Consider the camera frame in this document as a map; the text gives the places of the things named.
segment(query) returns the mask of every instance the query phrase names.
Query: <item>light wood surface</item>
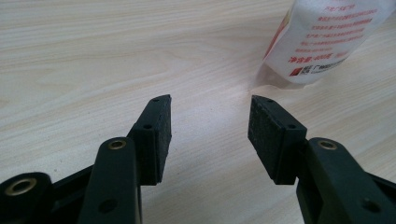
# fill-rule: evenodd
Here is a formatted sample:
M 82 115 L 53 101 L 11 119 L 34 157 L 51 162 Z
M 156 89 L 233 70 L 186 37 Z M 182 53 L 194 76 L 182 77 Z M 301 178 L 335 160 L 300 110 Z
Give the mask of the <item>light wood surface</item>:
M 275 186 L 248 141 L 252 94 L 395 182 L 396 14 L 322 80 L 269 85 L 262 57 L 291 4 L 3 1 L 0 181 L 91 165 L 169 93 L 173 139 L 163 182 L 142 189 L 145 223 L 303 223 L 295 187 Z

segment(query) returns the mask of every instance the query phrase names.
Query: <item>white bottle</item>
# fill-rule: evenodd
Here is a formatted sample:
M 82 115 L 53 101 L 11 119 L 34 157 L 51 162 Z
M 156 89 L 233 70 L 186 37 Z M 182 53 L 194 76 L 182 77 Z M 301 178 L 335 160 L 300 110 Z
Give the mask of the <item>white bottle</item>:
M 264 62 L 292 83 L 312 83 L 342 63 L 396 8 L 396 0 L 296 0 Z

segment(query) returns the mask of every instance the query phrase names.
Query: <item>table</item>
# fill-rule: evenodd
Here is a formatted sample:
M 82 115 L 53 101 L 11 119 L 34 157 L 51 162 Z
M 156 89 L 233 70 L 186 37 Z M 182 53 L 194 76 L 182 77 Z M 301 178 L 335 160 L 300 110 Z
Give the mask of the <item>table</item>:
M 262 57 L 291 0 L 6 1 L 0 4 L 0 180 L 53 182 L 127 134 L 171 94 L 163 182 L 143 187 L 145 223 L 303 223 L 295 186 L 275 186 L 249 143 L 252 94 L 342 143 L 396 181 L 396 14 L 306 86 L 270 85 Z

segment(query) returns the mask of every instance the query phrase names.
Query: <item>qr code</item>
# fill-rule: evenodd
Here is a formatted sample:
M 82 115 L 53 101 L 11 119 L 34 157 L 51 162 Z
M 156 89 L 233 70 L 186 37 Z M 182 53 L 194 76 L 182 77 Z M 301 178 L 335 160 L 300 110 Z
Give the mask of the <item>qr code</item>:
M 303 71 L 301 71 L 301 75 L 306 75 L 306 74 L 309 74 L 310 73 L 310 71 L 311 71 L 311 68 L 312 68 L 312 65 L 309 65 L 309 66 L 307 66 L 307 67 L 304 67 L 303 68 Z

